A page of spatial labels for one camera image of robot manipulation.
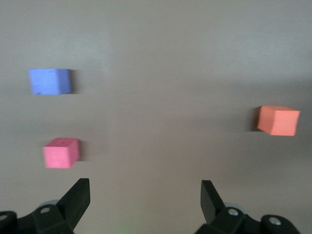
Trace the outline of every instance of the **gray surface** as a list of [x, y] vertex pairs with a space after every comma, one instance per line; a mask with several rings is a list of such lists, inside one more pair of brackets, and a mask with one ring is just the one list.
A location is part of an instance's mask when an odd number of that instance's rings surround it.
[[[32, 96], [27, 69], [72, 69]], [[311, 233], [312, 1], [0, 0], [0, 210], [19, 216], [80, 177], [77, 234], [191, 234], [200, 182]], [[260, 105], [301, 110], [294, 137], [250, 131]], [[41, 148], [83, 141], [70, 170]]]

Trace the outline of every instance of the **cube front face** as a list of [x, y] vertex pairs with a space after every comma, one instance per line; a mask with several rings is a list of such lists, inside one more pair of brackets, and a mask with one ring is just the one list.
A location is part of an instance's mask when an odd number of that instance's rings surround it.
[[33, 95], [60, 95], [71, 92], [68, 69], [29, 69]]
[[56, 138], [43, 147], [47, 168], [71, 168], [79, 159], [79, 145], [76, 138]]
[[262, 106], [258, 129], [272, 136], [294, 136], [300, 111], [283, 106]]

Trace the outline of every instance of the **colored block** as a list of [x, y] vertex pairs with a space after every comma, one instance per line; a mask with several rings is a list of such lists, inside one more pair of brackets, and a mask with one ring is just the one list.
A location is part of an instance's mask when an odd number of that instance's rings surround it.
[[71, 92], [68, 69], [29, 69], [28, 73], [33, 95], [60, 95]]
[[272, 136], [294, 136], [299, 114], [285, 106], [261, 106], [258, 129]]
[[79, 159], [76, 138], [55, 138], [43, 147], [46, 168], [71, 168]]

